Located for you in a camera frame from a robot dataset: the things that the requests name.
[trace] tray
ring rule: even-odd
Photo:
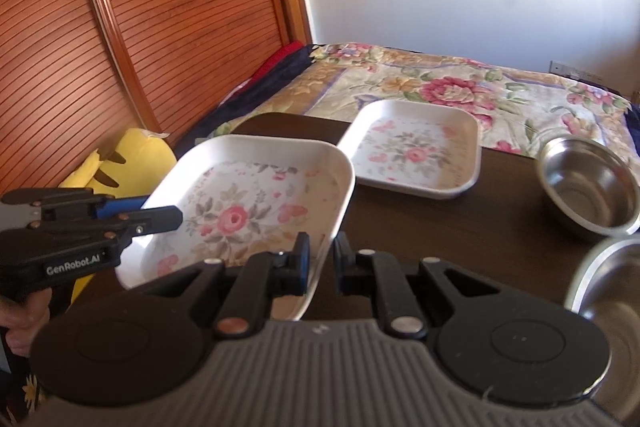
[[[143,208],[175,204],[175,232],[135,237],[116,268],[125,288],[209,257],[244,264],[260,251],[286,251],[296,234],[311,241],[308,293],[275,299],[272,316],[300,318],[318,285],[354,185],[335,146],[262,136],[220,136],[184,155]]]
[[[360,111],[338,148],[360,183],[443,200],[478,180],[480,136],[476,118],[464,110],[380,100]]]

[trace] red fabric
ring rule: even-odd
[[[267,58],[265,63],[258,68],[258,70],[252,74],[249,81],[244,84],[240,89],[238,89],[234,96],[245,92],[251,86],[253,86],[256,82],[259,82],[265,74],[269,73],[269,71],[273,70],[274,67],[280,62],[283,58],[288,57],[290,54],[295,53],[296,51],[304,48],[305,45],[300,41],[293,41],[287,44],[286,46],[281,47],[278,51],[276,51],[271,57]]]

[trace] human hand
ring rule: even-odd
[[[8,328],[6,344],[19,357],[28,357],[40,328],[49,322],[51,288],[30,294],[18,304],[0,297],[0,326]]]

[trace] wooden table top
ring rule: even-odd
[[[336,144],[346,122],[284,113],[258,115],[237,134],[323,140]],[[543,205],[534,160],[482,149],[478,182],[446,201],[357,185],[342,223],[351,246],[389,251],[401,263],[434,256],[561,304],[593,243],[561,228]],[[113,271],[97,274],[80,302],[121,291]],[[335,292],[333,264],[324,265],[306,319],[370,317],[369,300]]]

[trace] gray ribbed surface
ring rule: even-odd
[[[188,383],[122,409],[50,400],[28,427],[578,427],[615,426],[589,401],[549,411],[481,401],[437,368],[420,343],[374,321],[270,322],[220,344]]]

